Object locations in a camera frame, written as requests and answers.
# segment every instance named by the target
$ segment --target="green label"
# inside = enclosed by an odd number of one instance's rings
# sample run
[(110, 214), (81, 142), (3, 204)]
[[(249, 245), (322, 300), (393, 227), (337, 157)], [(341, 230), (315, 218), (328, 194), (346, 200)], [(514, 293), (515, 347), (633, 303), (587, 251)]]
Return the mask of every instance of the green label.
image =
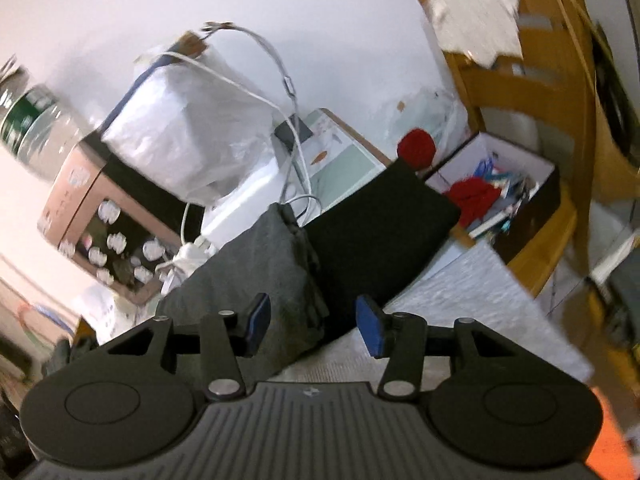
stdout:
[(34, 86), (14, 103), (0, 126), (0, 139), (14, 155), (31, 125), (55, 103), (55, 97), (44, 86)]

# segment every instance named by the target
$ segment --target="cardboard box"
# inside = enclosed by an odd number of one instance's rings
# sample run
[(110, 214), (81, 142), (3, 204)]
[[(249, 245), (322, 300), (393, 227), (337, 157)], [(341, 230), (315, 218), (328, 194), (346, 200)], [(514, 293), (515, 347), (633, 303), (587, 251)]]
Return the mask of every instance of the cardboard box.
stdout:
[[(488, 158), (501, 171), (525, 173), (537, 184), (529, 195), (529, 201), (523, 203), (509, 220), (508, 229), (495, 235), (494, 250), (508, 263), (558, 209), (560, 174), (558, 167), (545, 158), (491, 134), (480, 133), (430, 171), (426, 183), (437, 192), (444, 193), (453, 183), (473, 176), (479, 164)], [(510, 215), (502, 211), (500, 206), (492, 207), (481, 219), (481, 228), (474, 224), (470, 226), (470, 235), (480, 237), (484, 228), (500, 225), (509, 219)]]

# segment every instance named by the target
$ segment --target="chair backrest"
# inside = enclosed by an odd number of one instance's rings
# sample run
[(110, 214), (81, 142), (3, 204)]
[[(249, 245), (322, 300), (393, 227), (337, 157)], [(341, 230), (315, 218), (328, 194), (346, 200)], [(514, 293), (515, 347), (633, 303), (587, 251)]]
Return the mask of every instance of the chair backrest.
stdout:
[[(419, 0), (426, 10), (428, 0)], [(590, 32), (574, 4), (562, 0), (520, 0), (519, 35), (523, 59), (500, 56), (486, 70), (463, 54), (444, 52), (460, 99), (469, 114), (469, 126), (484, 130), (481, 107), (500, 108), (527, 114), (556, 126), (574, 140), (572, 157), (572, 200), (578, 209), (578, 224), (588, 228), (594, 165), (594, 94), (572, 41), (567, 21), (573, 27), (582, 54), (593, 73)], [(577, 0), (586, 9), (584, 0)], [(545, 18), (546, 27), (525, 25)], [(514, 65), (523, 70), (514, 73)]]

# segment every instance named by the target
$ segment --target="white plastic bag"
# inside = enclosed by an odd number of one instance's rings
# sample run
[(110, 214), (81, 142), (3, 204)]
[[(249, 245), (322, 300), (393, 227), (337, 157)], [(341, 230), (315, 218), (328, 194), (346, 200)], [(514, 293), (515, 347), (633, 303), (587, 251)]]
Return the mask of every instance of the white plastic bag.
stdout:
[(442, 89), (420, 88), (398, 102), (385, 105), (382, 123), (386, 129), (379, 142), (373, 143), (386, 156), (398, 156), (398, 142), (414, 128), (421, 128), (433, 138), (436, 155), (432, 165), (450, 155), (468, 134), (466, 108), (453, 94)]
[[(210, 47), (198, 61), (259, 94)], [(126, 164), (185, 202), (214, 205), (273, 151), (271, 108), (178, 62), (142, 83), (102, 140)]]

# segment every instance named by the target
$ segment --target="gray fabric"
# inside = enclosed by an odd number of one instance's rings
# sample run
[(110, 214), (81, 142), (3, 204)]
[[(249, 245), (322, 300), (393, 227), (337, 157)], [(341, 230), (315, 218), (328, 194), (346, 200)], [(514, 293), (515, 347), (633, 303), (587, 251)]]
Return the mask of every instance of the gray fabric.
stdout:
[[(453, 326), (473, 317), (530, 352), (585, 381), (593, 369), (523, 290), (495, 252), (484, 242), (468, 250), (433, 277), (419, 276), (394, 298), (386, 312), (410, 312), (431, 325)], [(357, 329), (285, 368), (274, 381), (369, 381), (378, 387), (386, 359), (369, 357)], [(424, 360), (422, 389), (449, 377), (449, 359)]]
[[(242, 312), (259, 292), (271, 298), (271, 324), (252, 359), (239, 358), (247, 385), (265, 380), (289, 365), (323, 337), (328, 315), (313, 279), (317, 257), (296, 224), (290, 206), (272, 204), (247, 231), (226, 244), (158, 305), (157, 314), (175, 324), (198, 323), (209, 312)], [(185, 356), (182, 375), (197, 376)]]

